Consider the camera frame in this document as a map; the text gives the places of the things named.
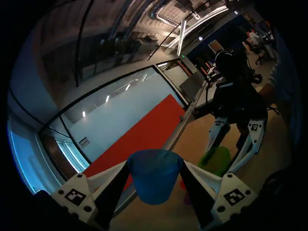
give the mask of ceiling light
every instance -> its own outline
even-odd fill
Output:
[[[180,31],[180,41],[179,41],[179,45],[177,47],[177,55],[178,56],[180,56],[180,54],[181,54],[181,49],[182,49],[182,44],[183,44],[183,39],[184,39],[185,28],[186,28],[186,20],[182,19],[181,31]]]
[[[203,18],[201,18],[199,21],[197,21],[194,25],[192,25],[190,28],[188,28],[185,33],[184,33],[184,37],[186,37],[192,30],[194,30],[196,27],[200,26],[202,23],[208,21],[209,19],[211,19],[212,17],[215,17],[216,15],[219,15],[222,12],[227,11],[228,8],[226,6],[222,6],[222,7],[218,7],[215,10],[213,10],[212,12],[208,13],[207,15],[205,15]],[[168,47],[171,48],[172,46],[174,46],[178,41],[180,40],[180,36],[176,37],[172,42],[170,42],[168,44]]]
[[[165,66],[165,65],[167,65],[168,63],[163,63],[163,64],[158,64],[157,66],[158,67],[161,67],[161,66]]]

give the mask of window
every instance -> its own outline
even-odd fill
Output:
[[[80,154],[78,149],[71,142],[57,141],[59,148],[63,152],[68,162],[73,166],[77,173],[83,172],[89,167],[89,163]]]

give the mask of red floor mat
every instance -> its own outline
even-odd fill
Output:
[[[173,96],[168,95],[83,173],[90,177],[127,160],[134,152],[161,148],[180,123],[180,116],[184,113]],[[129,176],[125,188],[131,183],[132,178]]]

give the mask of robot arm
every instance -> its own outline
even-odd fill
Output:
[[[121,204],[129,204],[138,194],[122,192],[129,174],[127,161],[89,178],[76,174],[52,198],[80,221],[108,229]],[[228,221],[257,197],[232,173],[221,178],[183,160],[180,174],[204,230]]]
[[[247,129],[249,135],[240,152],[233,158],[233,163],[228,169],[228,172],[236,172],[243,166],[254,154],[259,152],[263,137],[266,120],[249,120]],[[217,117],[214,125],[209,131],[209,140],[206,146],[206,152],[214,147],[218,147],[225,135],[230,131],[230,124],[226,117]]]

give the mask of blue plastic cup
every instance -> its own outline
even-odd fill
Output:
[[[132,154],[127,163],[140,200],[162,204],[169,199],[183,160],[174,152],[149,149]]]

